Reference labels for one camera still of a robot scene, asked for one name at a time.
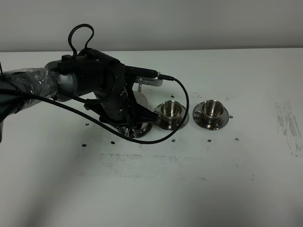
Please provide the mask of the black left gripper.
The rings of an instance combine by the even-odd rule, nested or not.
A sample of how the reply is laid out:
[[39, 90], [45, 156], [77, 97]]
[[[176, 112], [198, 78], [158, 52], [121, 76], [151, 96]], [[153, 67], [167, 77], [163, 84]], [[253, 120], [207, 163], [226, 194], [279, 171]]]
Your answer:
[[99, 104], [85, 104], [87, 110], [92, 110], [99, 115], [99, 121], [110, 124], [113, 127], [137, 128], [144, 122], [156, 122], [159, 115], [137, 101], [133, 84], [125, 84], [114, 91], [110, 88], [100, 88], [94, 91], [96, 99], [102, 100]]

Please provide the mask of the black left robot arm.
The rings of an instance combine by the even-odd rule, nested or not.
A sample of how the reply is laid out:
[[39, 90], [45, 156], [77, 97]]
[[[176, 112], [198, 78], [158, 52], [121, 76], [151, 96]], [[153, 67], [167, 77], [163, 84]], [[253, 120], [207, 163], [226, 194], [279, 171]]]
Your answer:
[[132, 90], [138, 77], [155, 71], [134, 68], [94, 49], [64, 55], [43, 68], [21, 69], [0, 74], [0, 118], [38, 104], [42, 99], [75, 100], [95, 112], [98, 122], [116, 129], [138, 129], [155, 124], [158, 115], [141, 105]]

